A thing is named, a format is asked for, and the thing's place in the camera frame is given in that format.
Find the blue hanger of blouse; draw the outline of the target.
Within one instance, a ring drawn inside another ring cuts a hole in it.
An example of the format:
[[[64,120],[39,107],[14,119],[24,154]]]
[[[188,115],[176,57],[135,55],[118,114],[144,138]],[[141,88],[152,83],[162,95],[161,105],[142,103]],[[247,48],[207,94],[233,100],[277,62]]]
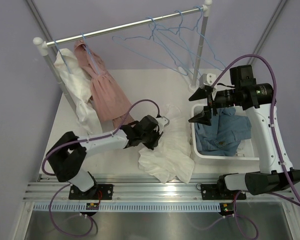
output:
[[[153,17],[146,17],[146,20],[149,20],[147,23],[150,30],[149,35],[135,35],[129,37],[114,35],[112,36],[112,41],[161,67],[172,70],[183,76],[188,76],[189,69],[187,64],[184,63],[170,47],[168,47],[167,42],[158,36],[159,29],[156,20]],[[173,65],[170,65],[165,60],[159,59],[156,53],[146,53],[146,48],[148,48],[148,50],[154,48],[154,50],[162,51],[169,57]]]

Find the pink dress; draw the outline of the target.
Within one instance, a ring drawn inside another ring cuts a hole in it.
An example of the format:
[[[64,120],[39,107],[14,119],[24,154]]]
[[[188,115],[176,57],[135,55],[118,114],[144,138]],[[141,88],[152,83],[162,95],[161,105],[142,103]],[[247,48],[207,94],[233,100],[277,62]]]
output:
[[[91,77],[90,89],[94,101],[94,109],[97,112],[99,120],[101,122],[111,121],[115,128],[122,121],[125,124],[133,122],[134,119],[130,115],[125,116],[132,104],[106,69],[104,61],[90,50],[100,71],[98,75],[94,67],[91,66],[92,63],[83,46],[83,40],[75,42],[74,54],[79,66]]]

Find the blue hanger of dress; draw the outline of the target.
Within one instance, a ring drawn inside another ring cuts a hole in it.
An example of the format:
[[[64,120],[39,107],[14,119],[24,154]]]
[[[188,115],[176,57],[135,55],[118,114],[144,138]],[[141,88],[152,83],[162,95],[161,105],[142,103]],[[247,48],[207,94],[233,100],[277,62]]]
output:
[[[83,42],[84,42],[84,46],[83,48],[85,49],[85,51],[87,52],[88,54],[88,57],[90,58],[90,61],[91,61],[91,66],[94,67],[94,70],[96,71],[96,73],[99,75],[100,74],[100,71],[99,71],[99,68],[98,68],[98,65],[96,64],[95,60],[94,60],[94,57],[92,56],[92,53],[89,49],[89,46],[87,44],[87,41],[86,41],[86,38],[84,36],[84,34],[81,32],[81,35],[82,35],[82,38],[83,38]]]

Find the white plastic basket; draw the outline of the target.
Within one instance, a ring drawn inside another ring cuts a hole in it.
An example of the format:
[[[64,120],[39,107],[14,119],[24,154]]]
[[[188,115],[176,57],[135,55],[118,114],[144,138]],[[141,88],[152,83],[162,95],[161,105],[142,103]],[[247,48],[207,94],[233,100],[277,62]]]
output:
[[[202,165],[243,165],[258,163],[255,134],[241,107],[222,108],[212,125],[191,123],[192,157]]]

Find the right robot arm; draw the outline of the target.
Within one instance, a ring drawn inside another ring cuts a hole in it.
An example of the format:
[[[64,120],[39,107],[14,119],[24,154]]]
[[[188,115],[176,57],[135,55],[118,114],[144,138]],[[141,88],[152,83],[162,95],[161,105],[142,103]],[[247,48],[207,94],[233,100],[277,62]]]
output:
[[[189,122],[211,125],[211,118],[218,109],[239,106],[252,124],[252,131],[259,154],[259,171],[221,175],[217,193],[222,198],[234,191],[252,195],[273,194],[286,189],[295,190],[300,182],[300,169],[289,160],[276,119],[276,84],[257,84],[251,65],[228,68],[233,89],[216,91],[215,84],[199,87],[189,101],[207,100],[201,113]]]

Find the metal clothes rack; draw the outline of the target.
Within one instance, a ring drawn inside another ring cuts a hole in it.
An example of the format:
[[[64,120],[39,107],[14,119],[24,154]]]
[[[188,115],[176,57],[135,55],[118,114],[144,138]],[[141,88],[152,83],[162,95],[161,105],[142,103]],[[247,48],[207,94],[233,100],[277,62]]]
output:
[[[210,13],[212,2],[205,1],[205,3],[200,7],[195,7],[193,9],[185,10],[182,12],[176,12],[173,14],[158,16],[155,18],[147,18],[141,21],[136,21],[132,23],[127,23],[123,25],[118,25],[106,29],[97,30],[94,32],[88,32],[85,34],[80,34],[76,36],[71,36],[68,38],[59,39],[57,41],[44,41],[40,37],[33,39],[34,45],[37,47],[41,56],[45,59],[47,65],[52,71],[54,77],[57,80],[62,92],[63,97],[62,102],[68,102],[71,108],[75,108],[75,103],[73,98],[70,96],[65,83],[60,78],[60,75],[55,69],[52,59],[49,55],[49,48],[56,45],[66,44],[75,42],[77,40],[98,37],[102,35],[107,35],[115,33],[118,31],[123,31],[126,29],[132,29],[142,25],[147,25],[150,23],[157,23],[167,19],[172,19],[176,17],[182,17],[185,15],[195,14],[198,12],[202,13],[200,18],[201,32],[200,40],[197,48],[196,63],[194,68],[194,73],[190,78],[187,75],[180,74],[175,69],[119,69],[111,70],[110,72],[114,74],[116,79],[119,81],[119,86],[122,87],[123,92],[127,95],[130,100],[142,100],[145,98],[150,98],[158,103],[160,106],[166,104],[173,104],[179,107],[181,110],[187,112],[192,108],[192,103],[188,101],[190,94],[196,91],[198,87],[198,70],[200,65],[200,55],[202,54],[205,31],[208,23],[208,15]]]

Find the blue hanger of denim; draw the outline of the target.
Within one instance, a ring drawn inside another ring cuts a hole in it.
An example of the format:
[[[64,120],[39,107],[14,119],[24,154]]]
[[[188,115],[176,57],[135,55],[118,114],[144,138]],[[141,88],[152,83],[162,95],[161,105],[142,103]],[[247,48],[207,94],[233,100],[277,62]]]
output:
[[[166,28],[163,25],[159,25],[154,23],[154,28],[153,28],[153,41],[156,39],[160,41],[160,44],[163,46],[163,48],[166,50],[166,52],[172,57],[174,60],[174,63],[176,64],[177,67],[181,68],[180,73],[182,75],[189,75],[189,73],[192,74],[192,77],[196,80],[200,74],[199,68],[200,68],[200,62],[201,62],[201,55],[202,55],[202,50],[203,50],[203,44],[205,41],[205,31],[206,31],[206,26],[207,26],[207,20],[208,17],[204,16],[204,11],[203,11],[203,6],[202,7],[195,7],[196,10],[200,11],[200,17],[198,18],[196,25],[193,28],[189,28],[186,26],[183,26],[183,13],[178,11],[177,12],[181,16],[181,22],[178,27],[171,27],[171,28]],[[187,44],[185,39],[181,35],[182,30],[188,30],[191,32],[196,32],[197,35],[200,35],[199,38],[199,43],[198,43],[198,48],[197,48],[197,53],[194,53],[191,49],[190,46]],[[187,51],[187,53],[190,56],[190,60],[192,62],[192,67],[193,71],[190,70],[190,68],[184,64],[163,42],[162,39],[160,39],[156,33],[158,32],[162,34],[164,37],[166,37],[168,40],[176,44],[177,46],[183,48],[184,50]]]

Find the white ruffled blouse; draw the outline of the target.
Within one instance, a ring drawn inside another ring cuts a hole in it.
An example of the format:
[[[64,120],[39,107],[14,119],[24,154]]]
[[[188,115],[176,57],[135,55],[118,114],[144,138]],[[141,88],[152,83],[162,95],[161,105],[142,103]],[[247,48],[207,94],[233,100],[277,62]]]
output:
[[[164,117],[170,120],[164,128],[158,146],[154,150],[146,147],[139,150],[138,167],[165,184],[178,178],[187,184],[194,170],[194,160],[190,157],[190,127],[181,110],[174,105],[165,105]]]

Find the blue hanger of shirt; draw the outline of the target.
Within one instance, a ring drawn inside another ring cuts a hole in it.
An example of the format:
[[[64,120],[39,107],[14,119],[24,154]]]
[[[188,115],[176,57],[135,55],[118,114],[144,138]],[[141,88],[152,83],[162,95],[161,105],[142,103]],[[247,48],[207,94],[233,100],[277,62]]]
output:
[[[57,49],[57,51],[58,51],[58,53],[59,53],[61,59],[63,60],[64,65],[65,65],[66,68],[67,68],[68,73],[69,73],[69,74],[72,74],[71,69],[70,69],[68,63],[66,62],[66,59],[65,59],[65,57],[63,56],[63,54],[62,54],[62,52],[61,52],[61,50],[60,50],[58,44],[56,43],[56,41],[55,41],[54,39],[53,39],[53,42],[54,42],[54,44],[55,44],[55,47],[56,47],[56,49]]]

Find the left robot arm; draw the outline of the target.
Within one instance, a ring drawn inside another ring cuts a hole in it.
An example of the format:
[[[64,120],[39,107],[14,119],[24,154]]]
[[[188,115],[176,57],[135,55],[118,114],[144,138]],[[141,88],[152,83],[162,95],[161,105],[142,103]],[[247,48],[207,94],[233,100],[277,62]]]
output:
[[[78,137],[69,131],[48,151],[45,160],[59,182],[71,185],[70,200],[98,200],[102,196],[101,187],[88,171],[82,169],[85,158],[138,145],[153,150],[168,125],[169,119],[164,116],[147,115],[140,121],[91,137]]]

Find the blue denim skirt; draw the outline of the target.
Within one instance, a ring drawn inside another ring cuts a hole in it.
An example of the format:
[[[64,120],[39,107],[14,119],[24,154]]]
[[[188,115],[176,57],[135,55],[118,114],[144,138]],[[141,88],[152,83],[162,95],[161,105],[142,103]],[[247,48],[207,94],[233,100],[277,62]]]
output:
[[[236,109],[219,108],[211,126],[195,123],[196,149],[202,155],[232,157],[241,141],[251,138],[251,123],[247,116],[236,114]]]

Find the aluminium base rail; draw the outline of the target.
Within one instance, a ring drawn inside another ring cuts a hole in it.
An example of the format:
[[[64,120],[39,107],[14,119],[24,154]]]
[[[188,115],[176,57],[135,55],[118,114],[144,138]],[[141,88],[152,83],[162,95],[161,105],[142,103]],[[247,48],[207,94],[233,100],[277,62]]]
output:
[[[99,184],[112,184],[112,202],[199,202],[202,200],[199,185],[215,184],[215,174],[194,174],[190,182],[183,183],[174,179],[161,183],[154,177],[145,175],[96,175]],[[55,177],[42,177],[39,181],[29,182],[23,196],[24,202],[46,202],[61,187]]]

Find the white shirt on hanger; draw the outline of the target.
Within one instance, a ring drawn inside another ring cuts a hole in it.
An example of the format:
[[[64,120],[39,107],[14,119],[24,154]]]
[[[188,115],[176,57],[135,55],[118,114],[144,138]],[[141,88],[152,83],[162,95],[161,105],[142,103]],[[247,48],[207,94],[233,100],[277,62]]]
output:
[[[74,53],[67,48],[62,48],[61,52],[72,74],[68,73],[59,53],[57,53],[54,66],[76,105],[75,112],[78,122],[89,134],[100,134],[102,132],[101,123],[90,101],[92,97],[90,90],[91,77],[79,66]]]

